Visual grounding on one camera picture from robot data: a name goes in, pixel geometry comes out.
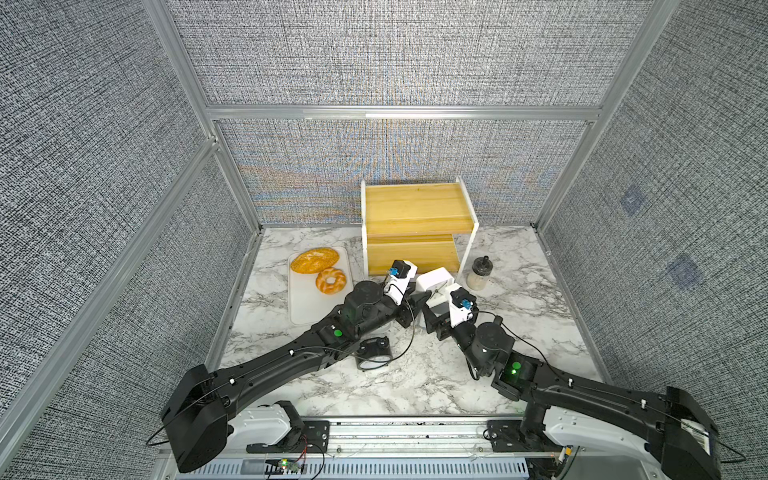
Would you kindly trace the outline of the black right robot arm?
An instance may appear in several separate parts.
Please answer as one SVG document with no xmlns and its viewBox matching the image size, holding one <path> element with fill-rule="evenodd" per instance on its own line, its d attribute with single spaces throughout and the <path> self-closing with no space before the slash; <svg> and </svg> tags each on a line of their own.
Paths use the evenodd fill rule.
<svg viewBox="0 0 768 480">
<path fill-rule="evenodd" d="M 421 312 L 428 332 L 457 343 L 473 375 L 490 378 L 505 398 L 525 402 L 518 443 L 531 449 L 558 445 L 556 412 L 574 412 L 638 438 L 640 454 L 670 479 L 721 478 L 725 445 L 714 420 L 689 392 L 630 390 L 568 373 L 515 350 L 501 317 L 452 326 L 448 313 L 435 314 L 429 306 Z"/>
</svg>

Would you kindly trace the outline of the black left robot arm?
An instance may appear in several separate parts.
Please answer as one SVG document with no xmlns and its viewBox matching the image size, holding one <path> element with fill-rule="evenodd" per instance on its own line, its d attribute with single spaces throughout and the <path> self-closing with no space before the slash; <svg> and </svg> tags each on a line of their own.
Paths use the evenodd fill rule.
<svg viewBox="0 0 768 480">
<path fill-rule="evenodd" d="M 253 402 L 355 354 L 364 335 L 391 321 L 409 327 L 431 292 L 407 287 L 395 301 L 390 295 L 398 292 L 394 285 L 361 281 L 297 339 L 233 367 L 189 369 L 160 413 L 178 471 L 192 472 L 218 456 L 235 431 L 229 422 Z"/>
</svg>

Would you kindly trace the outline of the white square alarm clock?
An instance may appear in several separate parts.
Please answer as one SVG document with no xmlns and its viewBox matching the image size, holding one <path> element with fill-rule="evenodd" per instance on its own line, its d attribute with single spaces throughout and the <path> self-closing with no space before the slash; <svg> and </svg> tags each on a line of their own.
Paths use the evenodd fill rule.
<svg viewBox="0 0 768 480">
<path fill-rule="evenodd" d="M 415 291 L 417 293 L 429 292 L 430 294 L 434 294 L 441 288 L 451 285 L 454 282 L 454 276 L 445 267 L 440 267 L 419 274 L 415 280 Z"/>
</svg>

